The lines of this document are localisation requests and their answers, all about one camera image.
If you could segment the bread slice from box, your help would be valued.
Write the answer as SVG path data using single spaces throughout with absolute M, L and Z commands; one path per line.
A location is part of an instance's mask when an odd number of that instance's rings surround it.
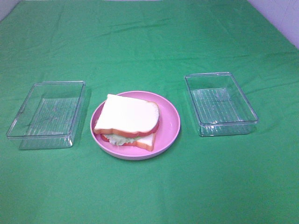
M 105 142 L 108 142 L 108 140 L 105 137 L 102 137 L 103 134 L 101 134 L 101 139 Z M 140 137 L 140 139 L 136 140 L 133 143 L 126 143 L 122 146 L 133 146 L 133 147 L 138 147 L 138 148 L 142 148 L 145 149 L 147 151 L 153 151 L 154 149 L 154 143 L 155 143 L 155 138 L 156 138 L 156 134 L 152 133 L 150 135 L 144 136 L 144 137 Z
M 154 102 L 108 94 L 93 131 L 128 138 L 147 136 L 158 128 L 159 116 Z

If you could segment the green lettuce leaf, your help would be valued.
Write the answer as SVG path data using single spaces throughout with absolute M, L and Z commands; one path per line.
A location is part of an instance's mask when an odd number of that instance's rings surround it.
M 105 137 L 110 144 L 118 146 L 122 146 L 126 143 L 133 143 L 140 139 L 140 137 L 129 138 L 117 134 L 103 134 L 102 137 Z

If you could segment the pink round plate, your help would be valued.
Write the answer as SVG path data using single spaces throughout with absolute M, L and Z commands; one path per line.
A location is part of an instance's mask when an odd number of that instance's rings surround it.
M 147 151 L 135 146 L 115 146 L 105 142 L 99 135 L 93 133 L 93 127 L 101 114 L 104 102 L 94 111 L 90 121 L 90 131 L 95 142 L 106 153 L 124 160 L 146 160 L 166 151 L 176 140 L 180 131 L 180 116 L 176 107 L 166 98 L 148 91 L 127 91 L 119 96 L 139 98 L 155 102 L 160 110 L 159 128 L 156 133 L 153 151 Z

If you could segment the clear plastic box right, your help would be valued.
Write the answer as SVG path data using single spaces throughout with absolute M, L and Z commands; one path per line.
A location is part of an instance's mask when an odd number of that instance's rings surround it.
M 254 131 L 259 118 L 230 72 L 190 74 L 185 83 L 199 136 Z

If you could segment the clear plastic box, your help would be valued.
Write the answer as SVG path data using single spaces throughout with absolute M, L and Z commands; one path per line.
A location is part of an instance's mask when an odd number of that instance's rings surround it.
M 259 118 L 230 72 L 190 74 L 185 83 L 199 136 L 254 131 Z
M 84 81 L 33 84 L 7 131 L 21 150 L 72 147 L 85 102 Z

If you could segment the green tablecloth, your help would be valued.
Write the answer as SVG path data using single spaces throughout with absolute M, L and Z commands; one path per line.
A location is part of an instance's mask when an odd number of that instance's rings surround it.
M 200 137 L 184 76 L 229 71 L 258 115 L 248 135 Z M 42 81 L 83 80 L 67 149 L 19 150 L 6 133 Z M 144 90 L 181 117 L 144 161 L 105 153 L 89 122 L 108 93 Z M 245 0 L 22 1 L 0 24 L 3 224 L 296 224 L 299 52 Z

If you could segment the clear plastic box left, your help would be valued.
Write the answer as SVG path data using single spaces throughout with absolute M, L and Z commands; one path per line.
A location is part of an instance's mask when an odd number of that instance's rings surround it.
M 84 81 L 33 84 L 7 131 L 21 150 L 72 147 L 85 102 Z

